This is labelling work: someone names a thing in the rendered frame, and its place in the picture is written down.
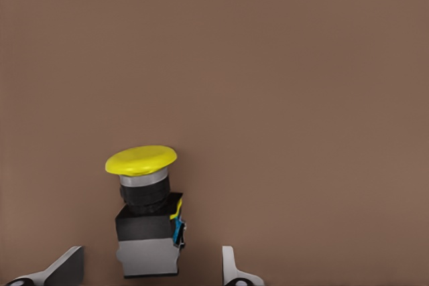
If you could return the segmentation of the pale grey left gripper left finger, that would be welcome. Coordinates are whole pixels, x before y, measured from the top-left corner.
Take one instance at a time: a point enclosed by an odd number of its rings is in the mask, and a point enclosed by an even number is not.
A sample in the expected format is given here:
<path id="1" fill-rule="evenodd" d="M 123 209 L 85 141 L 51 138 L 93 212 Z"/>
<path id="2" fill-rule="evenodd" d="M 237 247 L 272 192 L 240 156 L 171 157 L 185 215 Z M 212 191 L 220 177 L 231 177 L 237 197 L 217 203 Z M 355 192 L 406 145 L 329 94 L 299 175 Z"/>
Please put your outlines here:
<path id="1" fill-rule="evenodd" d="M 17 277 L 4 286 L 81 286 L 84 247 L 72 246 L 43 271 Z"/>

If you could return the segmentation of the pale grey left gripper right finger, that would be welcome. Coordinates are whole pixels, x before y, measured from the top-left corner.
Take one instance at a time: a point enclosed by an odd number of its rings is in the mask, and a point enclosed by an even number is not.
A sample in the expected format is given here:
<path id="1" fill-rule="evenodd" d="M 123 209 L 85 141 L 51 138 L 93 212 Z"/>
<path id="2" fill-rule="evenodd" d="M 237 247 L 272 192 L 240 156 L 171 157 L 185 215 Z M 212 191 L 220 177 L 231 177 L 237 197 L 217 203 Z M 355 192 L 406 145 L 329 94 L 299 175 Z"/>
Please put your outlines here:
<path id="1" fill-rule="evenodd" d="M 223 286 L 265 286 L 261 277 L 240 271 L 232 246 L 222 246 Z"/>

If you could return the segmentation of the yellow mushroom push button switch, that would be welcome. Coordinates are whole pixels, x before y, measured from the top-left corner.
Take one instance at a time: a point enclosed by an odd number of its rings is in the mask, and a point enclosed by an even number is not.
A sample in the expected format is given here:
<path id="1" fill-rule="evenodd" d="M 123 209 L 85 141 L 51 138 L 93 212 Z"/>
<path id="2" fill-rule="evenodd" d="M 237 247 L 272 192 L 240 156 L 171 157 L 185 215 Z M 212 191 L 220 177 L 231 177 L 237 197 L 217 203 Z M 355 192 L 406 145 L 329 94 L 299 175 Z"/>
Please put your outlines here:
<path id="1" fill-rule="evenodd" d="M 118 249 L 126 279 L 178 274 L 185 246 L 183 195 L 170 189 L 169 167 L 176 152 L 163 145 L 120 151 L 105 163 L 119 177 L 124 206 L 115 218 Z"/>

